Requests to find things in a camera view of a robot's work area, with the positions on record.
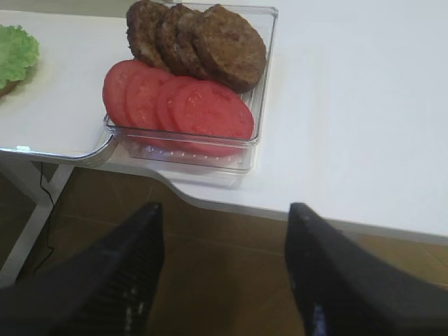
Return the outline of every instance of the wire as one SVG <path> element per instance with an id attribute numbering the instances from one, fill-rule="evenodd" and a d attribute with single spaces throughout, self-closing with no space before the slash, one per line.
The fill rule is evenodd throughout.
<path id="1" fill-rule="evenodd" d="M 53 252 L 55 252 L 55 248 L 53 246 L 50 245 L 50 227 L 51 227 L 51 215 L 53 214 L 53 210 L 55 209 L 55 202 L 53 201 L 53 197 L 51 196 L 51 193 L 42 185 L 42 180 L 43 180 L 43 163 L 41 163 L 41 180 L 39 181 L 39 185 L 41 187 L 41 189 L 43 191 L 45 191 L 45 193 L 48 195 L 48 197 L 50 198 L 51 201 L 51 211 L 50 211 L 50 215 L 48 216 L 48 221 L 47 221 L 47 230 L 45 231 L 45 245 L 46 248 L 48 250 L 50 250 L 50 252 L 48 252 L 47 256 L 42 259 L 42 261 L 36 266 L 36 268 L 34 268 L 33 271 L 33 275 L 42 267 L 43 264 L 45 264 L 45 262 L 51 257 L 51 255 L 53 254 Z"/>

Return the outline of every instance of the cooked meat patty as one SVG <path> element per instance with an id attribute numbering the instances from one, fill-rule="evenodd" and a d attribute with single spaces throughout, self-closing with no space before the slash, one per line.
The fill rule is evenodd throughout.
<path id="1" fill-rule="evenodd" d="M 213 79 L 235 92 L 252 89 L 266 67 L 266 46 L 240 15 L 215 5 L 201 15 L 193 43 Z"/>
<path id="2" fill-rule="evenodd" d="M 190 74 L 201 79 L 211 79 L 207 70 L 202 65 L 197 56 L 196 49 L 193 45 L 193 29 L 196 21 L 201 13 L 197 10 L 182 15 L 177 24 L 178 35 L 176 39 L 175 49 L 181 58 L 183 65 L 188 69 Z"/>
<path id="3" fill-rule="evenodd" d="M 156 43 L 156 29 L 163 15 L 168 11 L 166 6 L 149 0 L 138 1 L 129 8 L 126 14 L 127 40 L 135 58 L 152 67 L 169 72 Z"/>
<path id="4" fill-rule="evenodd" d="M 165 64 L 175 75 L 188 75 L 188 69 L 183 65 L 176 52 L 177 24 L 182 15 L 192 11 L 184 5 L 178 4 L 171 7 L 164 15 L 157 28 L 157 46 L 162 54 Z"/>

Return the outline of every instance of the tile floor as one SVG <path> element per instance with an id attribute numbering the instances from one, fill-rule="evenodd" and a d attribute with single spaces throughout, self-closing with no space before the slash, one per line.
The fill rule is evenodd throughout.
<path id="1" fill-rule="evenodd" d="M 147 201 L 163 203 L 167 250 L 148 334 L 303 335 L 284 264 L 286 224 L 195 208 L 149 178 L 75 169 L 51 220 L 55 253 L 39 271 L 89 246 Z M 32 209 L 0 176 L 0 265 Z M 448 289 L 448 248 L 371 236 L 359 242 Z M 31 276 L 46 253 L 41 235 L 20 278 Z"/>

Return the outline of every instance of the red tomato slice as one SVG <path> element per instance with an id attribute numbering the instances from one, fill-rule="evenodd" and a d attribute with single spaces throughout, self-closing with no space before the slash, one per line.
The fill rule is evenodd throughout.
<path id="1" fill-rule="evenodd" d="M 173 78 L 170 73 L 155 68 L 147 68 L 130 78 L 126 88 L 125 110 L 131 126 L 143 130 L 160 130 L 156 113 L 157 98 L 161 85 Z M 170 143 L 158 139 L 136 138 L 138 142 L 171 148 Z"/>
<path id="2" fill-rule="evenodd" d="M 165 131 L 177 132 L 179 130 L 173 120 L 174 96 L 181 88 L 194 81 L 196 81 L 194 78 L 179 76 L 168 80 L 160 89 L 157 99 L 157 116 Z"/>
<path id="3" fill-rule="evenodd" d="M 103 102 L 107 114 L 117 126 L 129 127 L 130 121 L 125 113 L 125 91 L 130 77 L 148 66 L 135 59 L 121 61 L 108 71 L 104 79 Z"/>
<path id="4" fill-rule="evenodd" d="M 250 139 L 254 120 L 239 96 L 215 82 L 203 80 L 186 85 L 174 98 L 173 120 L 180 132 Z M 227 146 L 189 143 L 205 155 L 228 156 L 239 151 Z"/>

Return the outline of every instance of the clear plastic container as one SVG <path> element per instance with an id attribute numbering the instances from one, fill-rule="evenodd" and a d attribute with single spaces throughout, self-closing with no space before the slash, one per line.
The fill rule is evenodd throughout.
<path id="1" fill-rule="evenodd" d="M 210 7 L 210 5 L 199 3 L 185 3 L 184 5 L 199 11 L 205 11 Z M 277 9 L 273 7 L 224 7 L 246 18 L 261 35 L 267 49 L 267 66 L 260 82 L 252 89 L 252 91 L 241 95 L 241 99 L 249 107 L 253 119 L 255 120 L 252 137 L 245 140 L 222 136 L 207 136 L 154 129 L 120 127 L 115 126 L 112 120 L 106 115 L 104 119 L 106 129 L 121 142 L 131 157 L 215 167 L 220 170 L 234 173 L 245 173 L 254 165 L 256 146 L 260 141 L 262 133 L 263 110 L 278 12 Z M 154 140 L 151 139 L 163 141 L 165 149 L 148 144 L 154 142 Z M 216 157 L 195 153 L 189 149 L 189 143 L 219 146 L 220 152 L 224 151 L 232 154 L 229 156 Z"/>

